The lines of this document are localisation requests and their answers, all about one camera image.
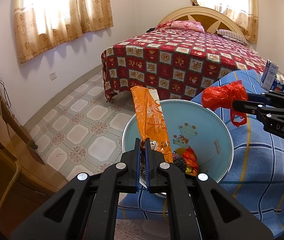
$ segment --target metal bolt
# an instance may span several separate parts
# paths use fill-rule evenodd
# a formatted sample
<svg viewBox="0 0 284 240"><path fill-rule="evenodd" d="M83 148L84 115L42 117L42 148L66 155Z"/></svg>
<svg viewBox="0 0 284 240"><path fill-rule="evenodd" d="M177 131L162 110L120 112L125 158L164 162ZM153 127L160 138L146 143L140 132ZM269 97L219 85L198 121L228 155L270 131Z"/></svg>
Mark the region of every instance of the metal bolt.
<svg viewBox="0 0 284 240"><path fill-rule="evenodd" d="M119 169L119 170L122 170L122 169L124 169L124 168L126 167L126 164L125 164L125 163L117 163L117 164L115 165L115 167L116 167L117 169Z"/></svg>
<svg viewBox="0 0 284 240"><path fill-rule="evenodd" d="M78 180L86 180L88 178L88 175L86 173L80 173L77 176Z"/></svg>
<svg viewBox="0 0 284 240"><path fill-rule="evenodd" d="M208 180L208 176L205 173L200 173L198 176L198 179L201 181L206 181Z"/></svg>
<svg viewBox="0 0 284 240"><path fill-rule="evenodd" d="M160 164L160 168L162 168L162 169L168 169L170 167L170 164L168 164L168 163L161 163Z"/></svg>

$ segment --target headboard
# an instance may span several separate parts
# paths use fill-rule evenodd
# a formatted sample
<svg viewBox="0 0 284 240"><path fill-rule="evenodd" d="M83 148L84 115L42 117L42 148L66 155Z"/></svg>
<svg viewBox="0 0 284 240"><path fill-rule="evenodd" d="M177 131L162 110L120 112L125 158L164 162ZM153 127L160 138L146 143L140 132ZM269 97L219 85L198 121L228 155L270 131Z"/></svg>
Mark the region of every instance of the headboard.
<svg viewBox="0 0 284 240"><path fill-rule="evenodd" d="M176 10L166 16L160 23L174 21L197 21L201 22L204 30L216 33L216 29L230 30L243 35L241 29L227 16L210 8L202 6L189 6Z"/></svg>

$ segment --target white box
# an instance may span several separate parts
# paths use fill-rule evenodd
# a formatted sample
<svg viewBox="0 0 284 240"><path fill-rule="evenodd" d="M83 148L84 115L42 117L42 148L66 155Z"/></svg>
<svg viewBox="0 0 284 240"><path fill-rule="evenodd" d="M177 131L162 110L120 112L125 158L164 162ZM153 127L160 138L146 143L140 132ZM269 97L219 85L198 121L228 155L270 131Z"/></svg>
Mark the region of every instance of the white box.
<svg viewBox="0 0 284 240"><path fill-rule="evenodd" d="M271 89L273 82L276 78L277 70L278 66L276 66L272 61L268 60L260 83L263 89Z"/></svg>

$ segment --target red plastic bag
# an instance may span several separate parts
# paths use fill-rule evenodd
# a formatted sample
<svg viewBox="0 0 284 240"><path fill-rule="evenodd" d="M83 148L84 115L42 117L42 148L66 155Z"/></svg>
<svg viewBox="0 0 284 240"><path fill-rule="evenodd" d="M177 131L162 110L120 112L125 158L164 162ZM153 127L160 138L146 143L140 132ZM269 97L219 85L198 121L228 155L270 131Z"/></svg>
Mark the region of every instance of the red plastic bag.
<svg viewBox="0 0 284 240"><path fill-rule="evenodd" d="M245 113L236 112L233 109L232 103L234 100L247 101L247 93L240 80L232 81L230 84L221 87L205 88L202 93L203 107L210 108L213 111L215 111L219 107L231 109L231 122L236 127L239 127L243 124L246 124L247 117ZM242 117L241 122L234 121L236 115Z"/></svg>

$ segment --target red checkered bedspread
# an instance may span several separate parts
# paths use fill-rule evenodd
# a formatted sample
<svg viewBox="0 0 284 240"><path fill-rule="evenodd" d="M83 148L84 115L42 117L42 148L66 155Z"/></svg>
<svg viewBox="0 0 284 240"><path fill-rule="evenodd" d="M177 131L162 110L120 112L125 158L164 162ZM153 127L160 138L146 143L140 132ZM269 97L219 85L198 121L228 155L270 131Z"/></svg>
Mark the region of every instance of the red checkered bedspread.
<svg viewBox="0 0 284 240"><path fill-rule="evenodd" d="M139 85L160 99L191 100L238 69L261 73L266 62L247 47L211 33L158 30L109 47L102 54L105 95Z"/></svg>

